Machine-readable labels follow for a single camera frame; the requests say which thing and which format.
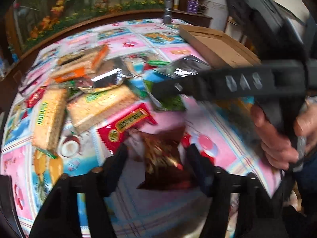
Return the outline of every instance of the cardboard box lid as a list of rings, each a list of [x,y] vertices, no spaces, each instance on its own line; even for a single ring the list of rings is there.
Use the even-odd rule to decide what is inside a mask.
[[[191,25],[180,25],[180,36],[215,68],[226,64],[237,67],[261,63],[253,52],[222,31]]]

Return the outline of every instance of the table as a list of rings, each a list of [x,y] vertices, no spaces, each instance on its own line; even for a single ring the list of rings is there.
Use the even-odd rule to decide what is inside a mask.
[[[125,21],[89,29],[60,40],[40,51],[34,64],[41,63],[39,69],[44,74],[33,89],[46,80],[46,68],[54,67],[59,56],[105,43],[110,47],[107,59],[124,55],[136,58],[136,63],[142,64],[140,54],[150,51],[166,61],[174,61],[188,54],[203,60],[178,35],[179,24],[186,23],[178,19],[173,19],[170,25],[162,24],[161,19]],[[153,70],[143,72],[143,78],[152,79]],[[149,101],[145,102],[152,109]],[[156,133],[185,123],[186,131],[192,135],[192,143],[214,157],[217,166],[238,175],[254,172],[272,195],[279,185],[280,175],[269,166],[261,150],[255,149],[256,145],[251,142],[253,132],[249,130],[252,128],[250,119],[232,115],[231,111],[213,104],[198,104],[192,98],[184,97],[183,102],[186,112],[159,113],[152,110],[158,125],[145,125],[142,131]],[[26,235],[53,186],[52,179],[56,179],[58,167],[50,164],[49,158],[45,158],[44,163],[35,169],[35,149],[31,146],[31,136],[38,110],[39,103],[31,109],[26,108],[25,98],[17,94],[5,125],[0,158],[0,173],[12,176],[16,211]],[[93,167],[102,165],[105,158],[110,156],[96,131],[106,123],[107,120],[104,120],[77,136],[73,133],[70,118],[66,118],[57,148],[65,173],[70,176],[85,174]],[[68,150],[65,154],[65,144],[70,139],[74,141],[73,148],[71,153]],[[200,144],[201,140],[209,143]],[[198,188],[169,192],[136,189],[143,180],[143,163],[128,160],[116,192],[106,198],[118,237],[168,237],[181,224],[187,223],[186,226],[190,226],[188,223],[197,225],[197,222],[203,222],[210,199]],[[83,194],[78,194],[78,210],[82,235],[90,237]],[[237,196],[233,196],[227,237],[233,235],[236,211]]]

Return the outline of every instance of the hand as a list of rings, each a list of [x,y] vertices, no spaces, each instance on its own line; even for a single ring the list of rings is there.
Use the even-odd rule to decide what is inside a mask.
[[[261,147],[269,163],[278,169],[287,170],[289,163],[298,161],[298,152],[292,148],[288,137],[277,132],[275,127],[266,119],[262,109],[254,105],[250,111],[256,126],[256,132],[262,140]],[[307,111],[296,118],[294,123],[296,136],[307,137],[306,153],[317,144],[317,105],[308,107]]]

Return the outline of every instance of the glass panel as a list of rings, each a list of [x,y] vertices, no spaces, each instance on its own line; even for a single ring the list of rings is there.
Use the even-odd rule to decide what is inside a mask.
[[[74,24],[105,14],[164,8],[163,0],[16,0],[17,35],[23,52]]]

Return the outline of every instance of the person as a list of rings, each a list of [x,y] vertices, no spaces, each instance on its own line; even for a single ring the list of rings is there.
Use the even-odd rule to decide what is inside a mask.
[[[288,170],[290,163],[299,160],[289,138],[278,133],[259,106],[253,105],[250,114],[268,162],[277,169]],[[317,104],[308,105],[307,111],[296,118],[294,132],[307,137],[303,169],[293,173],[305,216],[287,208],[283,220],[289,237],[317,237]]]

